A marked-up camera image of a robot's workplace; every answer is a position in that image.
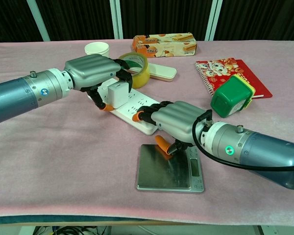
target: white paper cup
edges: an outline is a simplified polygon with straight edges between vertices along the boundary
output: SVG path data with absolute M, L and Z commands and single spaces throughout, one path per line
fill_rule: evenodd
M 85 46 L 85 53 L 87 55 L 100 54 L 109 57 L 109 45 L 103 42 L 89 43 Z

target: green indicator light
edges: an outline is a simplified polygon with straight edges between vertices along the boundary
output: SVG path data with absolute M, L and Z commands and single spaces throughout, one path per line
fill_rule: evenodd
M 227 146 L 225 148 L 225 152 L 228 154 L 228 155 L 233 155 L 234 154 L 234 148 L 232 146 Z

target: digital kitchen scale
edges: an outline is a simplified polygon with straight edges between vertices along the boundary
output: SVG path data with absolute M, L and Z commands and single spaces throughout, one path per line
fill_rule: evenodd
M 196 147 L 176 152 L 170 159 L 158 145 L 140 150 L 137 189 L 146 191 L 203 192 L 200 158 Z

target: pink tablecloth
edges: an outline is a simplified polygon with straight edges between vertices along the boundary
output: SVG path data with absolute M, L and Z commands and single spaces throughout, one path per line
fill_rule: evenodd
M 87 43 L 0 43 L 0 82 L 31 70 L 63 69 L 65 61 L 84 55 Z M 131 40 L 107 43 L 112 58 L 130 51 Z M 243 59 L 273 94 L 226 122 L 294 142 L 294 42 L 198 42 L 196 56 L 150 59 L 177 68 L 178 74 L 171 83 L 151 79 L 140 91 L 158 101 L 184 100 L 209 109 L 211 97 L 194 62 L 226 57 Z M 100 112 L 77 91 L 1 123 L 0 216 L 70 214 L 294 226 L 294 190 L 204 156 L 204 193 L 137 191 L 143 143 L 154 143 L 153 136 Z

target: black curtain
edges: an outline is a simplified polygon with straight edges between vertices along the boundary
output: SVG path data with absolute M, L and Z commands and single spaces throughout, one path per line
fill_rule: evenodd
M 120 0 L 123 37 L 193 33 L 204 40 L 212 0 Z
M 50 40 L 113 39 L 109 0 L 36 0 Z
M 42 40 L 26 0 L 0 0 L 0 42 Z
M 294 40 L 294 0 L 223 0 L 214 40 Z

